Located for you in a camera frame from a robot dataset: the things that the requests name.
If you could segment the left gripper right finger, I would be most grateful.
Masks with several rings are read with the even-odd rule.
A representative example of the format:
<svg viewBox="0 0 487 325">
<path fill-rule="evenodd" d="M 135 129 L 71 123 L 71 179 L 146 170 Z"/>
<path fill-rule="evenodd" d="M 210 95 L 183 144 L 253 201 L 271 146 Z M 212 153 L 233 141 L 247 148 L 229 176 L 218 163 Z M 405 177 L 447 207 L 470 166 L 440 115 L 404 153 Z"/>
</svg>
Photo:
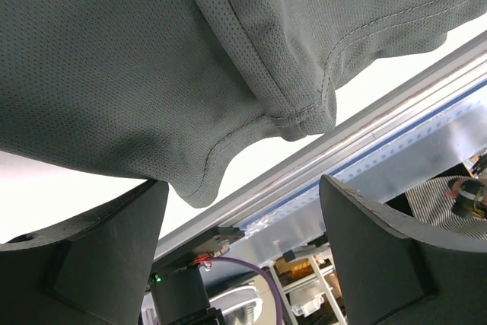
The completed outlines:
<svg viewBox="0 0 487 325">
<path fill-rule="evenodd" d="M 350 324 L 484 324 L 486 243 L 320 178 L 320 204 Z"/>
</svg>

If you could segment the grey t shirt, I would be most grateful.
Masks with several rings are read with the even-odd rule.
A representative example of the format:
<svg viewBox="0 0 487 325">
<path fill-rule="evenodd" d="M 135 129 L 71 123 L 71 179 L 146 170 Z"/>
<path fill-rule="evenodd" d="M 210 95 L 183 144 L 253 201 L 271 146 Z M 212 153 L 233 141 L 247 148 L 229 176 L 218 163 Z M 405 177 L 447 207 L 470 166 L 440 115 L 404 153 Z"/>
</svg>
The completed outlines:
<svg viewBox="0 0 487 325">
<path fill-rule="evenodd" d="M 437 49 L 486 0 L 1 0 L 1 149 L 210 205 L 259 140 L 336 124 L 373 61 Z"/>
</svg>

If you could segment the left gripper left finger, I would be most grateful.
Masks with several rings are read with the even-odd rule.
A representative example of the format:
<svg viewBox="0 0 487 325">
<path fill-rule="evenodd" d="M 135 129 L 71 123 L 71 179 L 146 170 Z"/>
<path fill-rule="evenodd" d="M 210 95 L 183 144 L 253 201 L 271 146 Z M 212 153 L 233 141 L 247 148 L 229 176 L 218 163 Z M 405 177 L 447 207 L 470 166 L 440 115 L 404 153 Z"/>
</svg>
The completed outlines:
<svg viewBox="0 0 487 325">
<path fill-rule="evenodd" d="M 149 180 L 1 245 L 3 324 L 136 324 L 167 205 Z"/>
</svg>

